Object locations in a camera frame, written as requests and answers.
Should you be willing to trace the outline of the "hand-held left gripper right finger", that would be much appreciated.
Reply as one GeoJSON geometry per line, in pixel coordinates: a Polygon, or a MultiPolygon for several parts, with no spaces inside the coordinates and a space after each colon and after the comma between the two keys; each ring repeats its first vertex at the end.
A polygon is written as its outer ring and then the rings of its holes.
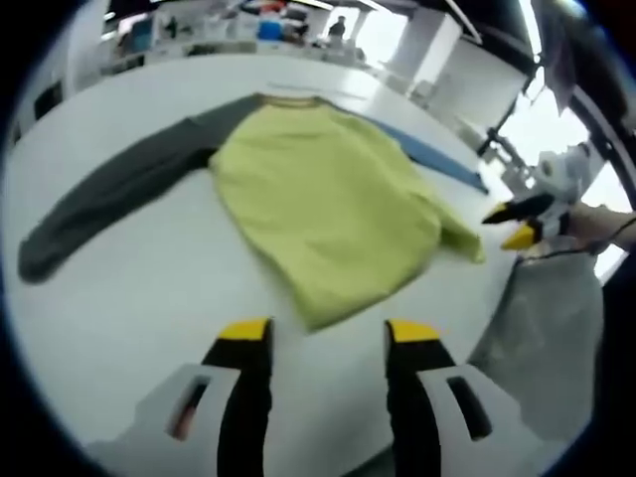
{"type": "Polygon", "coordinates": [[[387,407],[398,476],[521,476],[540,439],[518,403],[458,365],[431,326],[385,323],[387,407]]]}

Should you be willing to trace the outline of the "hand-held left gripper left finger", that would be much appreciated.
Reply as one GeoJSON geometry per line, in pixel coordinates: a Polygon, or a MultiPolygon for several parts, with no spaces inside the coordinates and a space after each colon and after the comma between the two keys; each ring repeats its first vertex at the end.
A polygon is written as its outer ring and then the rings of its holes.
{"type": "Polygon", "coordinates": [[[261,476],[272,407],[273,321],[234,322],[135,407],[87,455],[109,476],[261,476]]]}

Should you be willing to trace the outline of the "person's right hand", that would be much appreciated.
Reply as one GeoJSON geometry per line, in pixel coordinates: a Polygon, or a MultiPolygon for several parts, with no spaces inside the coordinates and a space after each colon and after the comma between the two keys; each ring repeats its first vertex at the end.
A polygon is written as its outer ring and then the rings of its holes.
{"type": "Polygon", "coordinates": [[[603,207],[591,207],[577,203],[569,212],[568,234],[582,246],[598,242],[604,237],[603,207]]]}

